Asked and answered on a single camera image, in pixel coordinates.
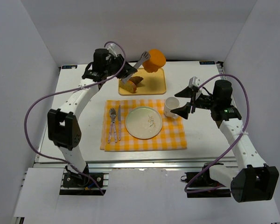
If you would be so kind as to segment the metal serving tongs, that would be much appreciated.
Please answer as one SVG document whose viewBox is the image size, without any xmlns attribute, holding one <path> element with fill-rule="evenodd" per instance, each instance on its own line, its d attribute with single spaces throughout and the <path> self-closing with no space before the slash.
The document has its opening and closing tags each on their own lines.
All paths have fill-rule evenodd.
<svg viewBox="0 0 280 224">
<path fill-rule="evenodd" d="M 144 51 L 140 57 L 140 59 L 138 60 L 138 62 L 133 66 L 132 71 L 129 71 L 127 75 L 125 75 L 123 78 L 121 78 L 120 80 L 123 83 L 126 83 L 134 73 L 136 73 L 138 71 L 138 68 L 147 60 L 150 59 L 150 54 L 147 51 Z"/>
</svg>

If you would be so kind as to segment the tall orange round cake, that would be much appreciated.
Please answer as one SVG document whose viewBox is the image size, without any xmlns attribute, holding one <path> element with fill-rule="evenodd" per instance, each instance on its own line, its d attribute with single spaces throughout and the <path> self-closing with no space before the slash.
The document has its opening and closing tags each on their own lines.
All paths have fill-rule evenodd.
<svg viewBox="0 0 280 224">
<path fill-rule="evenodd" d="M 166 58 L 160 50 L 151 49 L 149 50 L 149 54 L 151 56 L 150 59 L 142 64 L 146 72 L 157 72 L 158 69 L 162 68 L 166 64 Z"/>
</svg>

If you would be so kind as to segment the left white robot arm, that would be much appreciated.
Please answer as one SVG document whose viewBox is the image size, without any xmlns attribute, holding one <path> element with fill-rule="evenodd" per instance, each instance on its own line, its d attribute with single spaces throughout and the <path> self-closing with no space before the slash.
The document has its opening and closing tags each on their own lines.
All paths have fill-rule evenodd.
<svg viewBox="0 0 280 224">
<path fill-rule="evenodd" d="M 82 158 L 79 142 L 82 134 L 78 119 L 90 101 L 99 92 L 103 81 L 115 74 L 119 79 L 129 78 L 142 65 L 138 61 L 134 66 L 124 61 L 113 47 L 96 49 L 93 62 L 90 62 L 82 75 L 78 90 L 58 109 L 50 109 L 48 118 L 48 136 L 56 145 L 66 161 L 68 170 L 74 173 L 86 173 L 87 164 Z"/>
</svg>

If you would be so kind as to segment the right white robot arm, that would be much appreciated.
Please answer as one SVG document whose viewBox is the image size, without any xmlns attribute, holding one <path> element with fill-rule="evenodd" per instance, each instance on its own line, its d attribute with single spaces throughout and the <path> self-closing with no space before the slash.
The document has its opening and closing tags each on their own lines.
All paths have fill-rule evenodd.
<svg viewBox="0 0 280 224">
<path fill-rule="evenodd" d="M 201 93 L 203 84 L 197 77 L 190 79 L 188 87 L 175 94 L 177 98 L 189 98 L 185 106 L 173 109 L 172 113 L 187 119 L 197 108 L 210 110 L 221 133 L 229 143 L 227 152 L 232 151 L 238 165 L 238 172 L 227 168 L 217 158 L 206 163 L 200 173 L 190 179 L 184 191 L 189 194 L 201 193 L 204 190 L 189 190 L 190 185 L 200 176 L 207 182 L 217 182 L 216 190 L 226 187 L 238 203 L 271 200 L 279 178 L 275 166 L 269 166 L 258 154 L 245 129 L 248 120 L 242 120 L 238 109 L 231 103 L 232 84 L 227 80 L 215 81 L 213 92 Z"/>
</svg>

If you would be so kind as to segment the sliced bread loaf piece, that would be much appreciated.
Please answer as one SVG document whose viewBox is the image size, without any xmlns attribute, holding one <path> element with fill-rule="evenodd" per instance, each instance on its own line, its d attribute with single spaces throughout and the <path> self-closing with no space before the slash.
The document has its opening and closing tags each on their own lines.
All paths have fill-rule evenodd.
<svg viewBox="0 0 280 224">
<path fill-rule="evenodd" d="M 122 80 L 119 80 L 119 87 L 130 93 L 135 93 L 137 90 L 136 84 L 130 80 L 126 81 L 125 83 Z"/>
</svg>

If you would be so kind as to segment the brown chocolate croissant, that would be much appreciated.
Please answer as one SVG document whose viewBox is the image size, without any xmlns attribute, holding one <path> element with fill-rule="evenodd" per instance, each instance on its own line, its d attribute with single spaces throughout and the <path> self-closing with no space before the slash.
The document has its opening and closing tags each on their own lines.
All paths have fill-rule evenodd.
<svg viewBox="0 0 280 224">
<path fill-rule="evenodd" d="M 131 77 L 129 80 L 131 82 L 133 82 L 135 85 L 138 85 L 143 80 L 143 77 L 134 76 L 134 77 Z"/>
</svg>

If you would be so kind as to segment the white mug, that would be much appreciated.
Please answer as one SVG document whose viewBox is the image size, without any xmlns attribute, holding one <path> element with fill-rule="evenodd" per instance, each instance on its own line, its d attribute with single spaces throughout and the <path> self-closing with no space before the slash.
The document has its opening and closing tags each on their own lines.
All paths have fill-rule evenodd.
<svg viewBox="0 0 280 224">
<path fill-rule="evenodd" d="M 168 118 L 176 119 L 178 115 L 171 112 L 171 110 L 180 107 L 180 101 L 175 97 L 169 97 L 164 101 L 164 115 Z"/>
</svg>

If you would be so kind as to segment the yellow checkered cloth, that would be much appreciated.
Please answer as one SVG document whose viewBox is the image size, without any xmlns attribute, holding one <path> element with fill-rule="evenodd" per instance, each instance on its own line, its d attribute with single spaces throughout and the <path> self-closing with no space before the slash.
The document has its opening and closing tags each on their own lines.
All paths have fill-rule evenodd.
<svg viewBox="0 0 280 224">
<path fill-rule="evenodd" d="M 162 117 L 162 129 L 155 137 L 141 140 L 128 133 L 125 119 L 128 113 L 139 106 L 148 106 L 155 109 Z M 116 121 L 117 136 L 121 137 L 118 142 L 108 136 L 111 124 L 109 110 L 121 107 L 121 125 Z M 187 148 L 186 135 L 181 118 L 169 118 L 164 115 L 163 99 L 132 99 L 132 100 L 107 100 L 102 126 L 100 149 L 106 152 L 137 152 L 137 151 L 164 151 L 181 150 Z"/>
</svg>

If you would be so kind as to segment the yellow serving tray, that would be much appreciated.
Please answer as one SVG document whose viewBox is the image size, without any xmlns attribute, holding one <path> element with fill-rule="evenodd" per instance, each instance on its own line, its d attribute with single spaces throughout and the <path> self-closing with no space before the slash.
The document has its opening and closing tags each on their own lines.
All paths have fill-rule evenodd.
<svg viewBox="0 0 280 224">
<path fill-rule="evenodd" d="M 134 73 L 133 77 L 134 76 L 140 76 L 143 78 L 143 80 L 137 85 L 136 92 L 130 93 L 121 87 L 118 87 L 119 95 L 162 95 L 167 91 L 165 73 L 162 68 L 153 73 L 148 73 L 143 68 L 140 68 Z"/>
</svg>

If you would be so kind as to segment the pale green ceramic plate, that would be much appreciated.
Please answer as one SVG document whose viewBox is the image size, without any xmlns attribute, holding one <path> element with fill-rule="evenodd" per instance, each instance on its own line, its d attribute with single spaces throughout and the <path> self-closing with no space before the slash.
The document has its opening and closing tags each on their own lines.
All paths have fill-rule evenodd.
<svg viewBox="0 0 280 224">
<path fill-rule="evenodd" d="M 132 109 L 125 119 L 125 126 L 129 134 L 141 140 L 151 139 L 158 135 L 162 125 L 161 115 L 148 106 Z"/>
</svg>

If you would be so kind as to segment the pink handled fork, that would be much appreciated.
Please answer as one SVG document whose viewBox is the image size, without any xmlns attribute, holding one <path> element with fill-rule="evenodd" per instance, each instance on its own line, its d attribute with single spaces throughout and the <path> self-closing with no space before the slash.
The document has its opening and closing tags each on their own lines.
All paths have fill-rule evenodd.
<svg viewBox="0 0 280 224">
<path fill-rule="evenodd" d="M 109 110 L 109 115 L 111 118 L 111 124 L 110 124 L 110 130 L 109 130 L 109 135 L 108 135 L 108 143 L 111 142 L 111 136 L 112 133 L 114 133 L 114 140 L 115 142 L 117 142 L 117 133 L 116 133 L 116 128 L 115 128 L 115 118 L 116 118 L 116 110 L 115 108 L 111 108 Z"/>
</svg>

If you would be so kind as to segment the pink handled knife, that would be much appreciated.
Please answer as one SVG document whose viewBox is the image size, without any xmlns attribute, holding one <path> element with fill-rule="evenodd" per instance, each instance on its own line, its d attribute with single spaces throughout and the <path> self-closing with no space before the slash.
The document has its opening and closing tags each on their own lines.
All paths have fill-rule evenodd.
<svg viewBox="0 0 280 224">
<path fill-rule="evenodd" d="M 118 107 L 118 124 L 119 124 L 118 139 L 121 140 L 121 105 L 119 105 L 119 107 Z"/>
</svg>

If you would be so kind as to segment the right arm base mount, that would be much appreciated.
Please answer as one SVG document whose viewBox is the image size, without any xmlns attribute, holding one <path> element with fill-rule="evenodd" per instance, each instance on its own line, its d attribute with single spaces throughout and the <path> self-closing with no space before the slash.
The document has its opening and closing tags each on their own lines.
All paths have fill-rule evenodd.
<svg viewBox="0 0 280 224">
<path fill-rule="evenodd" d="M 181 176 L 181 182 L 188 183 L 198 172 L 186 172 L 185 175 Z M 199 189 L 207 189 L 219 186 L 220 183 L 210 179 L 209 171 L 206 171 L 201 176 L 199 176 L 196 180 L 188 188 L 189 191 L 195 191 Z M 212 191 L 205 191 L 199 193 L 187 193 L 187 198 L 228 198 L 231 197 L 231 192 L 229 189 L 222 187 Z"/>
</svg>

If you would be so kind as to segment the aluminium frame rail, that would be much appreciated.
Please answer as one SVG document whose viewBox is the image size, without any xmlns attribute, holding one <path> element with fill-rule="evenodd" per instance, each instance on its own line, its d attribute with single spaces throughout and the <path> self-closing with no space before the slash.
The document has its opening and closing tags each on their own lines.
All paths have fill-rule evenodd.
<svg viewBox="0 0 280 224">
<path fill-rule="evenodd" d="M 90 170 L 111 170 L 111 169 L 149 169 L 161 168 L 168 170 L 193 169 L 200 170 L 207 162 L 212 159 L 189 159 L 189 160 L 154 160 L 154 161 L 92 161 L 88 163 Z M 226 167 L 238 168 L 233 158 L 221 160 Z M 60 162 L 36 162 L 34 168 L 64 168 L 65 164 Z"/>
</svg>

